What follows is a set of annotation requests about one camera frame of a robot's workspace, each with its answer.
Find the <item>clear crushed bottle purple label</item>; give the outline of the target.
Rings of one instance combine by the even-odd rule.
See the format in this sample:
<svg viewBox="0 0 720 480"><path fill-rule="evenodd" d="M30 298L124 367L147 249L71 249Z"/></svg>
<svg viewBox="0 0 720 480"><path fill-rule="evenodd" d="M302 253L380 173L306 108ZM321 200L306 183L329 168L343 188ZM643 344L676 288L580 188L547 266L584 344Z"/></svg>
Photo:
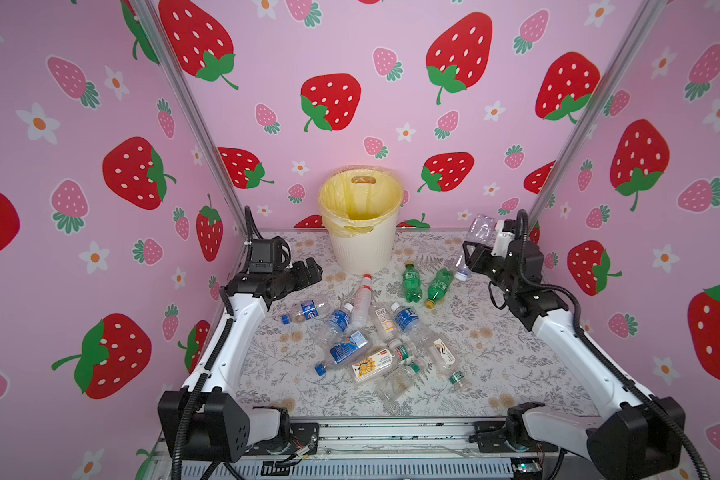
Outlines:
<svg viewBox="0 0 720 480"><path fill-rule="evenodd" d="M492 249L496 238L496 224L497 221L495 218L478 214L471 224L463 242L479 243ZM471 275L467 266L469 255L463 247L460 248L459 253L460 256L456 262L454 278L465 282Z"/></svg>

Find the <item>green soda bottle yellow cap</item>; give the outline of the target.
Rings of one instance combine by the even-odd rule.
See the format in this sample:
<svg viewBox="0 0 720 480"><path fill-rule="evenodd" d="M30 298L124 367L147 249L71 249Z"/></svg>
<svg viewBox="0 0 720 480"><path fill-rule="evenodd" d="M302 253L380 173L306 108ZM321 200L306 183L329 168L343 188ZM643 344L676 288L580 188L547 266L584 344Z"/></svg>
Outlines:
<svg viewBox="0 0 720 480"><path fill-rule="evenodd" d="M407 261L403 272L403 292L409 303L417 303L422 299L423 291L418 269L413 261Z"/></svg>

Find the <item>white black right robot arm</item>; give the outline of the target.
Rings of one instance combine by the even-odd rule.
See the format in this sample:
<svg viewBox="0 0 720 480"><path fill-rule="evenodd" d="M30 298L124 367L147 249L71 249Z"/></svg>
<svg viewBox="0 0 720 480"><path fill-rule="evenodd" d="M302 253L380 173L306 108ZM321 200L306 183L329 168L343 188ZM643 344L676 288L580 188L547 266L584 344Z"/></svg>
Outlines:
<svg viewBox="0 0 720 480"><path fill-rule="evenodd" d="M542 283L538 247L513 240L503 257L476 242L462 247L468 268L502 290L510 313L557 355L598 412L586 419L526 402L507 411L500 431L505 442L515 450L555 445L591 461L606 479L643 479L676 468L686 439L683 408L634 381L585 333L575 296Z"/></svg>

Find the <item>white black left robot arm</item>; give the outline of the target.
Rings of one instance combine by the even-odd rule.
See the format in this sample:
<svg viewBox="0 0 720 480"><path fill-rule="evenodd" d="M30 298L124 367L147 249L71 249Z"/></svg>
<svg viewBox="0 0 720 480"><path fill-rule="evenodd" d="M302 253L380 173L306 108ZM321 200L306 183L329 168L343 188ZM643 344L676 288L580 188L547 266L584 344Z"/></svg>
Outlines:
<svg viewBox="0 0 720 480"><path fill-rule="evenodd" d="M279 452L291 443L281 407L242 407L234 398L249 347L271 305L322 280L314 258L273 272L238 273L221 290L225 312L210 344L178 391L157 412L172 464L236 462L251 449Z"/></svg>

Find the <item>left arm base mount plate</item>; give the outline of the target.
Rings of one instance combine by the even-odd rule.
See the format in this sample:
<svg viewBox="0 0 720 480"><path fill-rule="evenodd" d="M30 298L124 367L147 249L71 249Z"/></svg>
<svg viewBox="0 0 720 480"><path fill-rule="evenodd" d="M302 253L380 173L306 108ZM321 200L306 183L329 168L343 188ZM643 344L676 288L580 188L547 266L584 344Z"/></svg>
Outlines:
<svg viewBox="0 0 720 480"><path fill-rule="evenodd" d="M317 452L320 424L315 422L292 423L287 431L274 439L254 444L246 451L249 456L298 456L306 448L305 455Z"/></svg>

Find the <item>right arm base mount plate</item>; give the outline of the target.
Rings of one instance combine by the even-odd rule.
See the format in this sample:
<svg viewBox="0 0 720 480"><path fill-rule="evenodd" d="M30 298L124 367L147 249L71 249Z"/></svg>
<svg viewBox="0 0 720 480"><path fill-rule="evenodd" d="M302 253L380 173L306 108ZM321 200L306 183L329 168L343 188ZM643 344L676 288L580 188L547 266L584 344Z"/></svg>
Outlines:
<svg viewBox="0 0 720 480"><path fill-rule="evenodd" d="M559 448L546 442L520 440L509 441L504 420L483 420L473 423L474 431L468 441L477 445L481 453L556 453Z"/></svg>

